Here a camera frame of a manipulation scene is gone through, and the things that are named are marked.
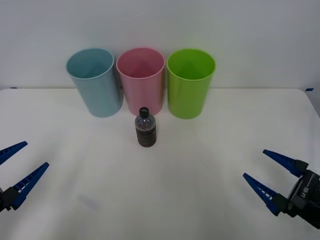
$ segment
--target table surface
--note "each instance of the table surface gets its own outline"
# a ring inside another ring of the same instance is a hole
[[[50,167],[17,211],[0,214],[2,240],[301,240],[320,231],[272,215],[242,177],[284,196],[297,178],[264,149],[320,171],[320,119],[297,89],[211,89],[191,120],[167,108],[157,142],[138,144],[123,102],[91,116],[76,89],[0,91],[0,149],[28,146],[0,167],[6,189]]]

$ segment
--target white wall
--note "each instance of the white wall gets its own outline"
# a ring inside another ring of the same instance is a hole
[[[138,46],[208,51],[217,88],[313,87],[320,0],[0,0],[0,88],[73,87],[74,52]]]

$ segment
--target plastic cup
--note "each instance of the plastic cup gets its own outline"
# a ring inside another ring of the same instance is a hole
[[[215,60],[207,52],[186,48],[170,55],[168,69],[168,108],[181,119],[197,117],[205,104]]]
[[[114,62],[107,50],[90,48],[77,52],[66,63],[66,71],[93,116],[112,116],[122,106]]]
[[[135,116],[147,107],[152,115],[160,112],[164,100],[164,56],[151,48],[134,48],[116,61],[128,108]]]

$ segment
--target black bottle cap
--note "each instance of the black bottle cap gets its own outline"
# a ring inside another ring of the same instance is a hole
[[[149,117],[149,109],[145,106],[140,108],[139,116],[142,117],[143,119],[148,118]]]

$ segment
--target plastic bottle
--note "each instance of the plastic bottle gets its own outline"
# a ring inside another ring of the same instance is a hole
[[[139,144],[145,148],[153,146],[157,140],[156,119],[147,107],[140,108],[134,124]]]

